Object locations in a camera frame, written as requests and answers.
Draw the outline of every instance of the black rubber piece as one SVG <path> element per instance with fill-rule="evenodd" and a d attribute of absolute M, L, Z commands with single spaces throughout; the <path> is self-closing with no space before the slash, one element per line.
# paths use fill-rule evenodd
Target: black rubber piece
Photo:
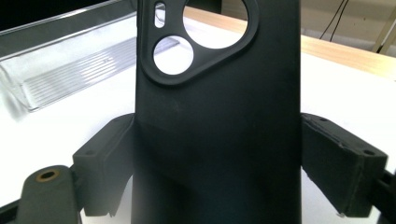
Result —
<path fill-rule="evenodd" d="M 303 114 L 303 168 L 340 214 L 368 217 L 388 156 L 337 124 Z"/>
<path fill-rule="evenodd" d="M 375 182 L 369 200 L 381 212 L 377 224 L 396 224 L 396 175 L 386 171 Z"/>
<path fill-rule="evenodd" d="M 132 125 L 134 114 L 111 120 L 74 155 L 78 208 L 86 216 L 114 216 L 133 174 Z"/>
<path fill-rule="evenodd" d="M 78 224 L 69 168 L 51 166 L 30 175 L 23 185 L 16 220 L 18 224 Z"/>
<path fill-rule="evenodd" d="M 0 207 L 0 224 L 7 224 L 17 217 L 18 204 L 20 200 Z"/>

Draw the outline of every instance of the black cable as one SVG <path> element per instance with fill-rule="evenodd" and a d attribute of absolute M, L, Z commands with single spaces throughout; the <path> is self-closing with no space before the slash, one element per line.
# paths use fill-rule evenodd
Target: black cable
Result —
<path fill-rule="evenodd" d="M 344 1 L 345 1 L 345 0 L 343 0 L 343 1 L 341 2 L 340 6 L 338 7 L 337 11 L 335 12 L 334 16 L 332 17 L 332 20 L 330 21 L 329 25 L 326 27 L 326 30 L 323 31 L 323 34 L 320 36 L 319 39 L 321 39 L 321 38 L 326 34 L 327 30 L 328 30 L 329 27 L 332 25 L 332 22 L 334 21 L 335 16 L 337 16 L 338 11 L 340 10 L 341 6 L 344 4 Z"/>
<path fill-rule="evenodd" d="M 348 3 L 348 2 L 349 2 L 349 0 L 346 0 L 346 4 L 344 5 L 343 10 L 341 10 L 341 14 L 340 14 L 340 17 L 338 18 L 338 22 L 337 22 L 337 24 L 335 25 L 334 30 L 332 31 L 332 37 L 334 36 L 335 31 L 337 30 L 338 24 L 340 23 L 340 20 L 341 20 L 341 18 L 343 17 L 344 10 L 346 9 L 347 3 Z"/>

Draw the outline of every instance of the clear plastic tray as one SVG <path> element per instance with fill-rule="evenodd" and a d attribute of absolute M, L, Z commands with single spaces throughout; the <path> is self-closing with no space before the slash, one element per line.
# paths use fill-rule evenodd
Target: clear plastic tray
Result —
<path fill-rule="evenodd" d="M 125 2 L 112 1 L 0 33 L 0 42 L 11 41 L 0 50 L 0 80 L 29 111 L 36 111 L 135 65 L 136 17 L 132 8 L 125 9 Z M 14 40 L 22 40 L 25 49 L 18 49 L 21 44 Z M 169 39 L 161 49 L 176 44 Z"/>

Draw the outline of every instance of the circular camera hole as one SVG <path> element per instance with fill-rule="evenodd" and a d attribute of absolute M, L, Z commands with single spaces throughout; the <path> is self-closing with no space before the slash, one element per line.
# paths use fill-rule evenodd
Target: circular camera hole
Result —
<path fill-rule="evenodd" d="M 155 47 L 154 52 L 160 51 L 166 46 L 168 38 L 178 41 L 178 44 L 172 50 L 165 50 L 161 53 L 154 54 L 154 62 L 158 69 L 167 75 L 179 75 L 189 69 L 194 58 L 192 46 L 186 39 L 180 36 L 168 36 L 162 39 Z"/>
<path fill-rule="evenodd" d="M 198 1 L 189 1 L 184 8 L 187 33 L 197 44 L 209 49 L 230 47 L 242 38 L 248 28 L 248 12 L 242 0 L 235 0 L 232 4 L 223 1 L 219 6 L 217 2 L 199 4 Z"/>

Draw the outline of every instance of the black phone case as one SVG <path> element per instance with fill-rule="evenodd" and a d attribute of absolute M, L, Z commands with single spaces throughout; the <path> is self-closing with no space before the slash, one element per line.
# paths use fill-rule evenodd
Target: black phone case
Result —
<path fill-rule="evenodd" d="M 248 27 L 225 49 L 196 44 L 186 0 L 138 1 L 132 223 L 301 223 L 300 6 L 244 0 Z M 169 76 L 153 60 L 169 35 L 194 60 Z"/>

